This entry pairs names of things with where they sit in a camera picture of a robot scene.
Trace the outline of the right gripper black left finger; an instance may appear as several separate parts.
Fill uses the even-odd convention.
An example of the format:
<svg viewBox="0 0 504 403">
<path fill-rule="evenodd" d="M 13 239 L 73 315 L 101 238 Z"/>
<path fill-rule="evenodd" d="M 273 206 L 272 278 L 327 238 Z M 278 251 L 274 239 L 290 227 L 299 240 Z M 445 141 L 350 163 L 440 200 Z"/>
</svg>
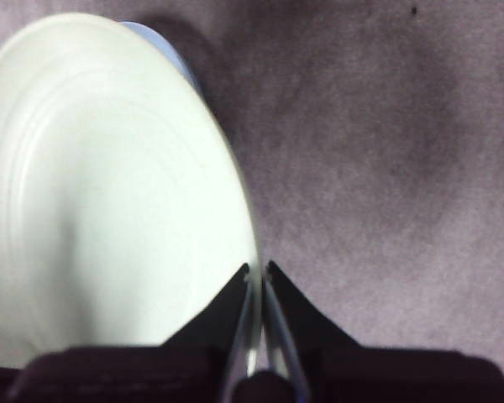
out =
<svg viewBox="0 0 504 403">
<path fill-rule="evenodd" d="M 214 402 L 251 299 L 242 265 L 212 301 L 159 346 L 83 347 L 31 361 L 11 402 Z"/>
</svg>

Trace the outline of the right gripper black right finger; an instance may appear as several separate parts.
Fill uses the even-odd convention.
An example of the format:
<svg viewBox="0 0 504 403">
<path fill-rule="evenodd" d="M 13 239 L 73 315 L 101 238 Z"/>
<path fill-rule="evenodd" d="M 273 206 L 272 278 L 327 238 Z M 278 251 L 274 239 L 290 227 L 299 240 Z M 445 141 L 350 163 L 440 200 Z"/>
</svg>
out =
<svg viewBox="0 0 504 403">
<path fill-rule="evenodd" d="M 275 262 L 265 268 L 264 293 L 300 402 L 504 402 L 495 363 L 455 351 L 366 347 Z"/>
</svg>

